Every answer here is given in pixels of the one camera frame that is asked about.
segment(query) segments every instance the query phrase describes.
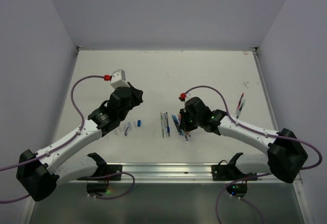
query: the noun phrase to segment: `black mount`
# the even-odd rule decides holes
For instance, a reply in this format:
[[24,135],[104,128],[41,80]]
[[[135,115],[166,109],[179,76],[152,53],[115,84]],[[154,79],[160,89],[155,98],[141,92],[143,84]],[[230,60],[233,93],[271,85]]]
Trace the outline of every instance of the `black mount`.
[[[97,128],[102,131],[102,136],[105,136],[110,131],[117,128],[120,122],[126,118],[128,112],[143,102],[143,91],[135,89],[130,83],[128,83],[128,85],[129,87],[117,88],[110,95],[109,100],[104,101],[99,108],[95,109],[92,114],[88,116],[88,119],[94,121],[98,125]],[[30,150],[26,150],[20,155],[19,163],[34,159],[35,157],[36,155],[34,153]],[[42,165],[39,160],[36,160],[17,168],[16,178],[24,186],[34,201],[40,201],[48,197],[57,187],[56,182],[59,176],[56,174],[51,175],[46,169],[47,167],[48,165]],[[98,170],[102,170],[103,168],[99,165],[98,167]]]
[[[200,98],[193,97],[185,103],[185,108],[180,110],[180,115],[181,122],[179,128],[184,131],[189,132],[201,127],[206,132],[221,135],[218,126],[227,113],[221,110],[211,111]],[[296,138],[294,133],[288,129],[283,129],[278,134],[280,136]],[[271,173],[286,183],[294,181],[308,158],[308,154],[300,143],[280,138],[276,138],[273,143],[269,144],[267,155]],[[226,178],[228,180],[237,180],[247,176],[240,173],[235,165],[233,166],[229,163],[219,167],[213,165],[212,167],[214,167],[212,168],[214,181],[223,181]]]
[[245,177],[254,177],[256,173],[243,174],[236,168],[236,161],[243,153],[235,154],[228,164],[218,164],[211,166],[211,174],[214,181],[235,181]]
[[[89,157],[91,157],[97,164],[98,168],[96,172],[92,175],[92,177],[102,177],[110,174],[114,174],[117,172],[123,171],[123,166],[121,164],[107,164],[106,161],[101,158],[98,154],[92,153],[88,154]],[[122,178],[122,175],[110,177],[110,179],[103,179],[103,183],[90,183],[87,182],[86,184],[86,191],[87,193],[95,193],[97,195],[102,196],[100,193],[104,193],[107,190],[107,187],[109,185],[110,181],[120,181]]]

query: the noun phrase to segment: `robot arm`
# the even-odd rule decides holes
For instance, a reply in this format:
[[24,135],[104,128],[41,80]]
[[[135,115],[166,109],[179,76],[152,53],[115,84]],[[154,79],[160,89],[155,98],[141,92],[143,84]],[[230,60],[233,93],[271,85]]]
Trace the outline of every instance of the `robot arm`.
[[224,175],[223,178],[227,176],[228,180],[237,180],[247,177],[249,173],[260,172],[272,173],[287,183],[294,181],[308,158],[306,151],[297,142],[268,137],[269,134],[296,138],[293,132],[287,129],[281,132],[266,130],[231,117],[234,120],[232,121],[225,111],[211,111],[200,98],[191,97],[189,94],[182,95],[179,99],[185,103],[185,107],[180,110],[181,129],[192,131],[201,127],[206,132],[244,142],[263,153],[248,156],[237,153],[227,165],[218,165],[215,168],[218,174]]
[[123,70],[113,73],[110,84],[115,91],[109,100],[104,101],[88,116],[83,128],[76,128],[35,153],[26,150],[20,155],[20,163],[45,155],[17,169],[17,179],[35,201],[49,196],[57,185],[81,177],[103,176],[107,173],[106,162],[95,153],[85,156],[79,162],[66,161],[83,147],[117,128],[128,112],[143,102],[143,92],[125,81]]

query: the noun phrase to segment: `white surface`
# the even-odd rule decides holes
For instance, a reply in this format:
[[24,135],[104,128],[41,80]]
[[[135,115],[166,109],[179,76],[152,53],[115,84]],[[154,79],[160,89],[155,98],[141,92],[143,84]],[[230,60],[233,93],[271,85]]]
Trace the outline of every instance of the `white surface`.
[[[235,153],[256,154],[259,151],[234,139],[209,134],[202,129],[191,133],[189,142],[179,136],[170,119],[171,137],[162,138],[160,111],[177,114],[183,107],[178,97],[196,85],[211,85],[225,96],[234,111],[242,92],[247,100],[240,119],[262,128],[272,129],[267,104],[251,52],[205,51],[81,51],[71,87],[90,74],[110,74],[117,69],[126,72],[126,80],[144,91],[144,102],[127,115],[131,122],[128,136],[126,123],[104,138],[88,145],[75,157],[96,152],[109,162],[218,162]],[[113,89],[101,79],[83,81],[75,100],[87,116],[108,99]],[[213,109],[224,109],[219,96],[207,89],[192,92]],[[137,120],[142,121],[140,128]],[[80,123],[67,97],[57,139]]]
[[[50,174],[55,173],[57,169],[72,155],[74,155],[80,149],[84,148],[86,145],[89,145],[90,143],[101,138],[102,132],[101,130],[97,129],[97,126],[98,125],[92,120],[85,120],[82,131],[80,131],[79,128],[76,128],[52,145],[38,150],[38,155],[48,154],[48,156],[40,159],[40,162],[42,164],[48,164],[47,170]],[[75,138],[72,142],[62,147],[61,149],[49,154],[51,150],[58,148],[59,146],[66,143],[77,132],[81,134],[77,136],[77,138]]]
[[95,49],[259,46],[285,0],[53,0],[74,43]]
[[[327,0],[287,0],[259,48],[259,59],[279,128],[315,145],[322,164],[301,171],[315,223],[326,223]],[[317,162],[305,147],[306,165]]]

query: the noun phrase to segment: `marker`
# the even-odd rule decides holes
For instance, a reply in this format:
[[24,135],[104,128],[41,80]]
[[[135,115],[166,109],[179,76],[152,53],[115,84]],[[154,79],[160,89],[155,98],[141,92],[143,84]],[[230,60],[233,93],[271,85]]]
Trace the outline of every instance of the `marker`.
[[178,134],[181,135],[181,132],[180,132],[180,129],[179,129],[179,124],[177,122],[176,116],[172,114],[172,118],[173,118],[174,125],[176,126],[176,129],[178,131]]
[[161,131],[162,131],[162,137],[165,137],[165,132],[164,132],[164,118],[162,117],[162,112],[160,112],[160,118],[161,118]]
[[241,107],[240,107],[240,109],[239,109],[239,111],[238,111],[238,113],[237,113],[236,118],[239,118],[239,117],[240,117],[240,115],[241,115],[241,111],[242,111],[242,109],[243,109],[243,107],[244,107],[244,104],[245,104],[245,100],[243,100],[243,102],[242,102],[242,104],[241,104]]
[[127,128],[126,128],[126,130],[125,130],[125,132],[124,132],[124,135],[125,135],[125,136],[127,136],[128,128],[129,128],[129,125],[127,124]]
[[184,130],[180,130],[182,132],[182,135],[185,137],[186,141],[189,141],[188,136],[186,135],[186,133],[184,132]]
[[167,112],[166,112],[166,123],[167,123],[168,137],[170,137],[170,128],[169,128],[169,123],[168,123],[168,113]]
[[165,125],[166,137],[168,137],[168,129],[167,129],[166,113],[163,113],[163,123],[164,123],[164,125]]
[[242,95],[241,95],[241,98],[240,98],[240,100],[239,100],[239,104],[238,104],[237,107],[236,107],[235,114],[238,114],[238,112],[239,112],[240,106],[241,106],[241,104],[242,104],[243,97],[244,97],[244,93],[242,93]]

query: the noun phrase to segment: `purple cable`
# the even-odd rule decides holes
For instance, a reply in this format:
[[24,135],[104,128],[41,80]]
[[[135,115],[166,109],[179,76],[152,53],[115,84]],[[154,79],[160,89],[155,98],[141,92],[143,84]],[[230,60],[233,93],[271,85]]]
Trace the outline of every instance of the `purple cable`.
[[[82,119],[82,123],[81,123],[81,125],[79,126],[79,129],[80,129],[80,130],[82,130],[83,127],[84,127],[85,119],[84,119],[84,116],[83,116],[81,110],[76,106],[76,103],[75,103],[75,101],[74,101],[74,90],[75,90],[76,86],[77,86],[80,82],[82,82],[83,80],[89,79],[89,78],[101,78],[101,79],[103,79],[104,76],[100,76],[100,75],[90,75],[90,76],[83,77],[83,78],[81,78],[80,80],[78,80],[78,81],[73,85],[72,90],[71,90],[71,100],[72,100],[72,104],[73,104],[74,108],[76,109],[76,111],[78,112],[78,114],[81,116],[81,119]],[[58,147],[56,147],[56,148],[50,150],[49,153],[53,153],[53,152],[55,152],[55,151],[57,151],[57,150],[63,148],[64,146],[66,146],[67,144],[69,144],[70,142],[72,142],[72,141],[73,141],[77,136],[78,136],[78,133],[76,133],[74,136],[72,136],[72,137],[71,137],[68,141],[66,141],[64,144],[62,144],[62,145],[60,145],[60,146],[58,146]],[[39,160],[39,159],[41,159],[41,158],[44,158],[45,156],[46,156],[46,154],[42,154],[42,155],[40,155],[40,156],[38,156],[38,157],[36,157],[36,158],[34,158],[34,159],[30,159],[30,160],[27,160],[27,161],[22,162],[22,163],[18,163],[18,164],[13,164],[13,165],[9,165],[9,166],[6,166],[6,167],[2,167],[2,168],[0,168],[0,172],[1,172],[1,171],[8,170],[8,169],[17,168],[17,167],[19,167],[19,166],[23,166],[23,165],[26,165],[26,164],[29,164],[29,163],[32,163],[32,162],[37,161],[37,160]],[[30,196],[30,195],[25,195],[25,196],[23,196],[23,197],[19,197],[19,198],[16,198],[16,199],[14,199],[14,200],[0,201],[0,204],[9,204],[9,203],[17,202],[17,201],[23,200],[23,199],[25,199],[25,198],[27,198],[27,197],[29,197],[29,196]]]
[[134,184],[135,184],[135,178],[134,178],[134,176],[132,174],[122,171],[122,172],[117,172],[117,173],[102,176],[102,177],[84,177],[83,179],[86,179],[86,180],[99,180],[99,179],[109,178],[109,177],[114,177],[114,176],[119,176],[119,175],[128,175],[128,176],[132,177],[132,179],[133,179],[132,185],[127,189],[127,191],[125,191],[122,194],[119,194],[117,196],[114,196],[114,197],[96,196],[96,198],[99,198],[101,200],[114,200],[115,198],[125,196],[127,193],[129,193],[132,190],[132,188],[134,187]]
[[[224,96],[215,88],[211,87],[211,86],[207,86],[207,85],[199,85],[199,86],[195,86],[191,89],[189,89],[188,91],[185,92],[186,93],[189,93],[191,90],[194,90],[194,89],[197,89],[197,88],[208,88],[208,89],[211,89],[215,92],[217,92],[221,99],[223,100],[223,103],[224,103],[224,106],[225,106],[225,109],[226,109],[226,113],[227,113],[227,116],[229,117],[229,119],[233,122],[233,123],[236,123],[236,121],[232,118],[232,116],[230,115],[229,113],[229,110],[228,110],[228,107],[227,107],[227,102],[224,98]],[[251,132],[254,132],[256,134],[259,134],[259,135],[262,135],[262,136],[265,136],[265,133],[263,132],[260,132],[260,131],[257,131],[257,130],[254,130],[250,127],[247,127],[245,125],[242,125],[242,124],[238,124],[238,126],[248,130],[248,131],[251,131]],[[318,162],[313,164],[313,165],[309,165],[309,166],[306,166],[306,167],[302,167],[301,170],[304,170],[304,169],[312,169],[314,167],[317,167],[319,164],[321,164],[322,162],[322,154],[321,152],[318,150],[318,148],[316,148],[314,145],[311,145],[310,143],[306,142],[306,141],[303,141],[303,140],[300,140],[300,139],[297,139],[297,138],[292,138],[292,137],[287,137],[287,136],[279,136],[279,135],[272,135],[272,134],[268,134],[267,135],[268,137],[271,137],[271,138],[279,138],[279,139],[287,139],[287,140],[291,140],[291,141],[296,141],[298,143],[302,143],[304,145],[307,145],[308,147],[312,148],[319,156],[319,159],[318,159]]]
[[[223,194],[223,192],[225,191],[225,189],[227,187],[229,187],[230,185],[233,185],[235,184],[236,182],[241,182],[241,181],[249,181],[249,180],[253,180],[253,179],[256,179],[257,177],[265,177],[265,176],[268,176],[268,175],[271,175],[269,173],[266,173],[266,174],[262,174],[262,175],[257,175],[257,176],[251,176],[251,177],[245,177],[245,178],[242,178],[242,179],[238,179],[238,180],[235,180],[235,181],[232,181],[230,183],[228,183],[227,185],[225,185],[221,190],[220,192],[218,193],[218,196],[217,196],[217,199],[216,199],[216,206],[215,206],[215,211],[216,211],[216,217],[217,217],[217,220],[220,224],[222,224],[223,222],[221,221],[220,219],[220,216],[219,216],[219,211],[218,211],[218,203],[219,203],[219,199],[221,197],[221,195]],[[264,220],[264,217],[262,215],[262,213],[260,212],[260,210],[254,205],[252,204],[249,200],[246,200],[246,199],[243,199],[241,198],[242,201],[248,203],[249,205],[251,205],[252,207],[255,208],[255,210],[259,213],[260,215],[260,219],[261,219],[261,222],[262,224],[265,223],[265,220]]]
[[26,198],[28,198],[30,195],[27,194],[23,197],[19,197],[19,198],[16,198],[14,200],[0,200],[0,204],[10,204],[10,203],[14,203],[14,202],[18,202],[18,201],[21,201],[21,200],[24,200]]

